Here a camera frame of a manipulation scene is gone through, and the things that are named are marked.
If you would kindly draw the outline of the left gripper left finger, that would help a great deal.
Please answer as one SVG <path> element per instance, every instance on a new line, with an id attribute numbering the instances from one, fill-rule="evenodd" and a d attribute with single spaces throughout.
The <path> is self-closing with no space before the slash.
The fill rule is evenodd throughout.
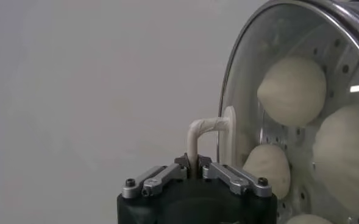
<path id="1" fill-rule="evenodd" d="M 154 166 L 136 178 L 128 178 L 123 184 L 121 196 L 137 198 L 159 195 L 168 183 L 186 180 L 189 176 L 189 169 L 190 163 L 185 153 L 169 166 Z"/>

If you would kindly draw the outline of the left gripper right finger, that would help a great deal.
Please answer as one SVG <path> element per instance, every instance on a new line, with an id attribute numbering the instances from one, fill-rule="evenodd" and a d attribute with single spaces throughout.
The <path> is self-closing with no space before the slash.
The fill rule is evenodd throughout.
<path id="1" fill-rule="evenodd" d="M 199 156 L 198 163 L 202 178 L 222 181 L 235 195 L 251 192 L 261 198 L 272 196 L 272 187 L 265 177 L 256 177 L 243 169 L 212 162 L 204 156 Z"/>

